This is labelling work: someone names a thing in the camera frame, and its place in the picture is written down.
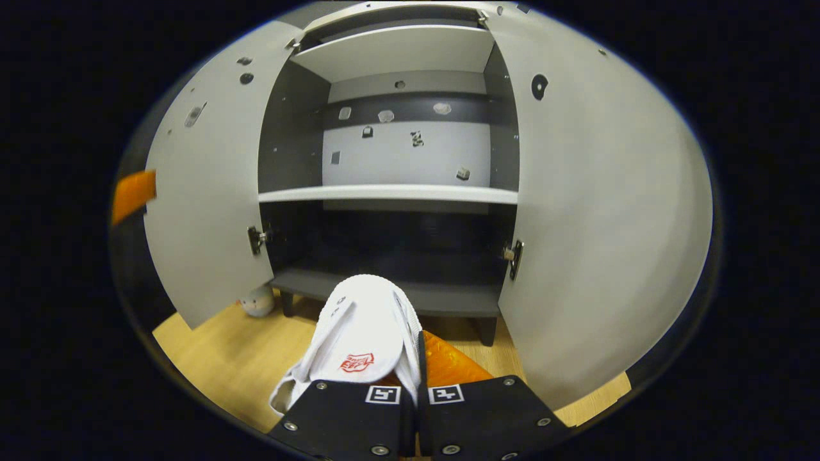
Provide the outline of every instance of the cabinet door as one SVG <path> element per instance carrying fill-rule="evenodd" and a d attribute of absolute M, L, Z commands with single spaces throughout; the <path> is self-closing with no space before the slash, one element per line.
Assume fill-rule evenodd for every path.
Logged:
<path fill-rule="evenodd" d="M 157 198 L 144 217 L 148 247 L 177 311 L 195 328 L 272 277 L 261 230 L 257 162 L 268 96 L 302 31 L 272 21 L 232 43 L 182 89 L 148 155 Z M 238 63 L 251 58 L 249 65 Z M 253 74 L 253 79 L 240 76 Z M 191 125 L 191 111 L 201 112 Z"/>
<path fill-rule="evenodd" d="M 680 314 L 706 258 L 712 190 L 690 127 L 642 74 L 536 11 L 488 13 L 521 150 L 524 249 L 499 306 L 529 385 L 556 409 L 627 370 Z"/>

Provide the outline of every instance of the wooden floor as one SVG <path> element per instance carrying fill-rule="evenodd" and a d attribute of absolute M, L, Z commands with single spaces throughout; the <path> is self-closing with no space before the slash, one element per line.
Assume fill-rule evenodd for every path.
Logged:
<path fill-rule="evenodd" d="M 175 313 L 153 334 L 174 365 L 215 404 L 251 427 L 269 432 L 279 418 L 267 398 L 285 372 L 310 344 L 319 312 L 315 299 L 294 297 L 296 315 L 282 315 L 280 299 L 268 316 L 254 318 L 238 304 L 191 331 Z M 518 375 L 526 381 L 507 325 L 499 320 L 492 347 L 481 344 L 467 319 L 420 317 L 425 330 L 448 341 L 493 376 Z M 626 373 L 573 404 L 555 411 L 568 426 L 577 426 L 614 404 L 631 389 Z"/>

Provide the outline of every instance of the screw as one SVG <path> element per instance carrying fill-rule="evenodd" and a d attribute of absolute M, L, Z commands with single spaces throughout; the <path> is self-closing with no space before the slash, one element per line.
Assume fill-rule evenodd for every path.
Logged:
<path fill-rule="evenodd" d="M 375 454 L 376 456 L 385 456 L 386 454 L 390 453 L 390 449 L 386 446 L 376 445 L 370 448 L 370 452 Z"/>

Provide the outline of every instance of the bottom shelf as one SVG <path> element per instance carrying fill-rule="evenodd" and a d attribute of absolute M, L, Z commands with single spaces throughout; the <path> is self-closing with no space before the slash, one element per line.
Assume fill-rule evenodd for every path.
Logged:
<path fill-rule="evenodd" d="M 286 268 L 274 273 L 270 285 L 279 290 L 327 299 L 347 276 L 300 268 Z M 499 317 L 501 285 L 439 285 L 399 282 L 418 315 L 432 317 Z"/>

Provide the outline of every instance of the black background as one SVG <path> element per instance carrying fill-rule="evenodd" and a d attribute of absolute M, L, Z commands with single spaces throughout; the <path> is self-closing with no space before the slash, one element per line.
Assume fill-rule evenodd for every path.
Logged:
<path fill-rule="evenodd" d="M 106 215 L 130 132 L 192 65 L 275 17 L 273 2 L 7 6 L 12 205 L 2 445 L 29 458 L 276 459 L 153 366 L 112 288 Z M 820 303 L 815 2 L 551 2 L 633 61 L 693 121 L 727 209 L 722 288 L 702 329 L 636 401 L 556 459 L 818 455 Z"/>

